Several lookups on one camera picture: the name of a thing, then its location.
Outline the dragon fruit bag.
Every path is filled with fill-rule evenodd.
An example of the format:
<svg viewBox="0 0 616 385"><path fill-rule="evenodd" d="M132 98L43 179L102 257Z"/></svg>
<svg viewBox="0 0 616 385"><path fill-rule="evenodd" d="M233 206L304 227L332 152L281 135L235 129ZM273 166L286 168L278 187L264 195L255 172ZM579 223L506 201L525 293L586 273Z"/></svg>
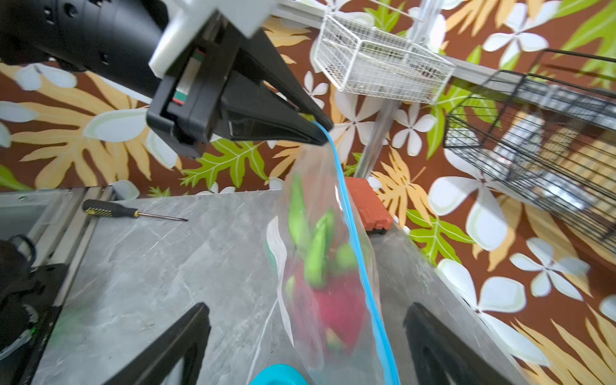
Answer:
<svg viewBox="0 0 616 385"><path fill-rule="evenodd" d="M282 289L294 341L307 355L350 355L367 317L359 263L341 208L308 200L290 178L290 261Z"/></svg>

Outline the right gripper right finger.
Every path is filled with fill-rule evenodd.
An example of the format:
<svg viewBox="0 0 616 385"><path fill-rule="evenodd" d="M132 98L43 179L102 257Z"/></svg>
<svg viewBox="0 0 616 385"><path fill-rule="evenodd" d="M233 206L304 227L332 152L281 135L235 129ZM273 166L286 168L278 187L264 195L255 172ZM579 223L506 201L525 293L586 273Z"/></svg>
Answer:
<svg viewBox="0 0 616 385"><path fill-rule="evenodd" d="M420 384L500 383L501 374L420 303L408 308L404 328Z"/></svg>

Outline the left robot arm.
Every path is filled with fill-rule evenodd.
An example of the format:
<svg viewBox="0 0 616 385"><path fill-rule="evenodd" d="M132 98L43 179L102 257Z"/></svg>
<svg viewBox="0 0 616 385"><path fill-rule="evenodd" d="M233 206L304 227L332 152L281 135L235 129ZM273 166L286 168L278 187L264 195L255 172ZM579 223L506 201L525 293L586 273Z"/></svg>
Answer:
<svg viewBox="0 0 616 385"><path fill-rule="evenodd" d="M4 1L1 59L55 59L150 99L147 124L198 158L213 136L322 145L333 123L263 30L274 1Z"/></svg>

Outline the teal plastic basket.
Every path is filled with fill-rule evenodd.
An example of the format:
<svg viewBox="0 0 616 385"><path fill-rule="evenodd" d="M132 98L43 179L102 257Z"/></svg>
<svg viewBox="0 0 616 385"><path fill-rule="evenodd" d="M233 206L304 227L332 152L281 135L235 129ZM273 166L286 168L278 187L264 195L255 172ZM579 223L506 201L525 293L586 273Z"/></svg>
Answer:
<svg viewBox="0 0 616 385"><path fill-rule="evenodd" d="M277 364L258 373L250 385L308 385L308 382L293 367Z"/></svg>

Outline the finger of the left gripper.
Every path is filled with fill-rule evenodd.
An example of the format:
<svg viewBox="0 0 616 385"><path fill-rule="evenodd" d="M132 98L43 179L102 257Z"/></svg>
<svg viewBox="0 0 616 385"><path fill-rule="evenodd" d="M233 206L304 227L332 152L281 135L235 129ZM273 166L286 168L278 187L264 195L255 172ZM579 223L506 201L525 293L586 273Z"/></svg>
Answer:
<svg viewBox="0 0 616 385"><path fill-rule="evenodd" d="M218 135L231 141L291 141L323 145L327 136L284 99L253 84L228 86L220 99Z"/></svg>
<svg viewBox="0 0 616 385"><path fill-rule="evenodd" d="M264 31L247 38L232 26L230 33L237 47L230 86L253 84L264 88L284 99L300 116L311 115L322 128L333 128L330 117L303 90Z"/></svg>

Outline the zip-top bag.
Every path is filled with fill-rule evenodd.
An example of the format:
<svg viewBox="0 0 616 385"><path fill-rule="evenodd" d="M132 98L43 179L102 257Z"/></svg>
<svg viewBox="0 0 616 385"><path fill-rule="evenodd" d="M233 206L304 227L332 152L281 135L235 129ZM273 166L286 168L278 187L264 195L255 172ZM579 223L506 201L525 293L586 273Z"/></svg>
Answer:
<svg viewBox="0 0 616 385"><path fill-rule="evenodd" d="M312 384L398 384L375 251L330 137L300 147L263 242L282 334L269 367Z"/></svg>

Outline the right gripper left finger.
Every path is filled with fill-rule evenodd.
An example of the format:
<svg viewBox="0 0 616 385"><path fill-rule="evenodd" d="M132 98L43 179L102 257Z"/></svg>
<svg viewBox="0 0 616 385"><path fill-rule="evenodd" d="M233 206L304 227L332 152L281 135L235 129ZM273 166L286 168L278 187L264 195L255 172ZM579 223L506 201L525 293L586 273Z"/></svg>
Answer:
<svg viewBox="0 0 616 385"><path fill-rule="evenodd" d="M210 326L210 308L197 303L107 384L195 384Z"/></svg>

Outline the red plastic tool case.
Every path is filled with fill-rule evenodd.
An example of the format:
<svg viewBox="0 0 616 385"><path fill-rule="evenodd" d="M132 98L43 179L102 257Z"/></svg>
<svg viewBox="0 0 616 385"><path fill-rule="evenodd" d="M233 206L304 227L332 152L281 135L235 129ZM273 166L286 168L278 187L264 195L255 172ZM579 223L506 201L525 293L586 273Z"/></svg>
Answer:
<svg viewBox="0 0 616 385"><path fill-rule="evenodd" d="M346 177L346 187L368 234L385 234L394 223L376 192L363 178Z"/></svg>

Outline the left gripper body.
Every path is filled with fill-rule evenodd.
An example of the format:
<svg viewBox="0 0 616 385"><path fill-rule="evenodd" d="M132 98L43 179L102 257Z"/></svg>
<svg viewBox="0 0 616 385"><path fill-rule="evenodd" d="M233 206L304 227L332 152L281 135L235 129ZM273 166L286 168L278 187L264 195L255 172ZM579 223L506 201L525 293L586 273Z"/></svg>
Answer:
<svg viewBox="0 0 616 385"><path fill-rule="evenodd" d="M163 78L152 75L148 81L147 122L181 155L199 157L219 136L220 99L230 86L237 53L231 27L219 14L213 16Z"/></svg>

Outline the black mounting base rail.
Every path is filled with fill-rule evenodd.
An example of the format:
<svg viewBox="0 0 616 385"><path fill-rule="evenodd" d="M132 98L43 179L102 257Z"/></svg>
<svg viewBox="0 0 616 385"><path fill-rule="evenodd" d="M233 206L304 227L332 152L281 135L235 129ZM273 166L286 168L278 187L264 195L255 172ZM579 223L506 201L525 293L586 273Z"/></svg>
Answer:
<svg viewBox="0 0 616 385"><path fill-rule="evenodd" d="M56 297L68 266L34 267L29 237L1 241L1 383L30 384L61 308Z"/></svg>

